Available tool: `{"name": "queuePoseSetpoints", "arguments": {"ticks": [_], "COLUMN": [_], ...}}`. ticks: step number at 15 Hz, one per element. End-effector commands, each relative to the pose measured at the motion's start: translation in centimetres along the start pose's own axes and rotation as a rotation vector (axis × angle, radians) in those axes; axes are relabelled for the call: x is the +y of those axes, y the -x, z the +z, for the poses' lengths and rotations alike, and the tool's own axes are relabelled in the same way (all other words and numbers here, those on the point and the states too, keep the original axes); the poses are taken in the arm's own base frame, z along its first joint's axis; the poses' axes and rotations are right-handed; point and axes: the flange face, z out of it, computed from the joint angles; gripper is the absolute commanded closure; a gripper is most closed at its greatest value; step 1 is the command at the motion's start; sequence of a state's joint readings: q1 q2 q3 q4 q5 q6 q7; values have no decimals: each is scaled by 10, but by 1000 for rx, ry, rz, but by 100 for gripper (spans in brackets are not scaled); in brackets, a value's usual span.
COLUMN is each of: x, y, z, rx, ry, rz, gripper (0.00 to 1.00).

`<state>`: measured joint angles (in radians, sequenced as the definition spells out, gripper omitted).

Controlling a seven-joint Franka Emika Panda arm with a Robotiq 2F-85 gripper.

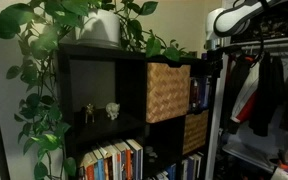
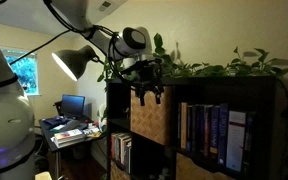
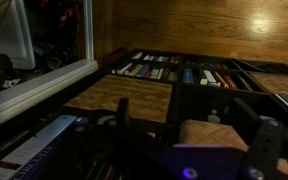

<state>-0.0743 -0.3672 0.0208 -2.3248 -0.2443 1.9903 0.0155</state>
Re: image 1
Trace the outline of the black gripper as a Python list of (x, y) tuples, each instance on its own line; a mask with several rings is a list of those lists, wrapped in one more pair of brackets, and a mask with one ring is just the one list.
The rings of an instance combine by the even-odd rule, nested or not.
[(207, 76), (219, 78), (223, 68), (223, 52), (220, 49), (207, 51)]

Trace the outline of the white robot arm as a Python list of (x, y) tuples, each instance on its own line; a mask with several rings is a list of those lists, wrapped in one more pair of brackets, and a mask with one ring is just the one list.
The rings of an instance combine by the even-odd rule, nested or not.
[(206, 49), (209, 60), (211, 62), (220, 60), (224, 53), (224, 47), (211, 47), (211, 43), (244, 32), (251, 19), (286, 2), (288, 0), (244, 0), (242, 4), (236, 7), (217, 8), (209, 12), (205, 26)]

